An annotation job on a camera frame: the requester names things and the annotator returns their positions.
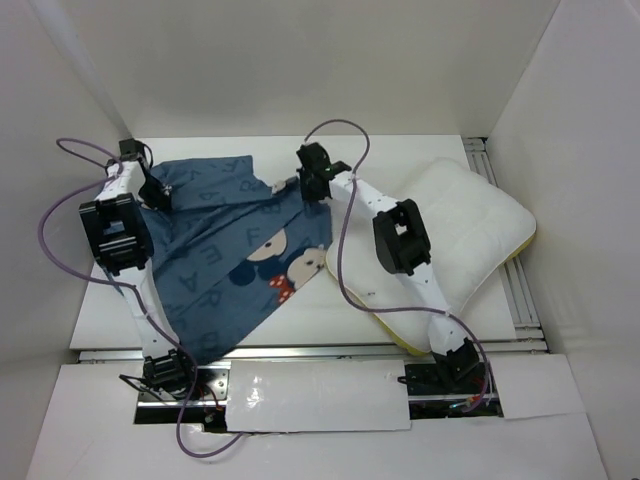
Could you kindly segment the blue cartoon print pillowcase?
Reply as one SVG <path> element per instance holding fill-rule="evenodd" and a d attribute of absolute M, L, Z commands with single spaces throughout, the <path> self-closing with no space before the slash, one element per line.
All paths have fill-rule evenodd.
<path fill-rule="evenodd" d="M 153 277 L 181 344 L 200 364 L 233 350 L 323 267 L 330 208 L 297 179 L 269 185 L 250 155 L 161 163 L 168 212 L 144 209 Z"/>

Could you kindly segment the white pillow yellow edge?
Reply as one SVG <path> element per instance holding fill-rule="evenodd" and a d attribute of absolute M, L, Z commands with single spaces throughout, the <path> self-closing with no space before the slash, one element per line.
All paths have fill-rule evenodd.
<path fill-rule="evenodd" d="M 436 279 L 455 315 L 462 313 L 482 284 L 523 250 L 536 232 L 531 212 L 452 159 L 434 160 L 396 197 L 418 205 L 431 243 Z M 334 278 L 338 278 L 337 247 L 332 244 L 326 257 Z M 357 212 L 348 225 L 343 272 L 350 295 L 367 307 L 415 304 L 378 263 L 372 227 Z M 412 355 L 429 353 L 428 321 L 421 313 L 376 313 L 376 317 L 398 346 Z"/>

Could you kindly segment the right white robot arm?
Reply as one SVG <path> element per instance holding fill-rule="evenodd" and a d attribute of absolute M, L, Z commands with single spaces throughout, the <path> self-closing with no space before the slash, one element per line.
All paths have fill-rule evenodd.
<path fill-rule="evenodd" d="M 325 199 L 347 203 L 337 247 L 337 274 L 341 294 L 355 309 L 367 313 L 419 312 L 428 321 L 427 335 L 436 365 L 436 379 L 448 392 L 460 391 L 471 373 L 486 360 L 475 334 L 451 311 L 432 266 L 431 243 L 420 210 L 411 199 L 389 197 L 359 179 L 357 169 L 342 161 L 333 163 L 319 143 L 297 150 L 302 200 Z M 375 254 L 387 274 L 412 295 L 414 306 L 370 308 L 351 299 L 344 284 L 343 254 L 351 214 L 361 214 L 372 227 Z"/>

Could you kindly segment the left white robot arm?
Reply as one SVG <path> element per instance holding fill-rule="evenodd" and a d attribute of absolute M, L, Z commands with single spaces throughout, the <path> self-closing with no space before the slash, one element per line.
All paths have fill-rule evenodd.
<path fill-rule="evenodd" d="M 79 207 L 94 260 L 124 297 L 139 334 L 143 373 L 139 390 L 184 400 L 197 387 L 193 361 L 164 313 L 153 279 L 154 246 L 143 210 L 172 210 L 171 187 L 152 175 L 151 149 L 137 139 L 119 142 L 106 166 L 107 182 Z"/>

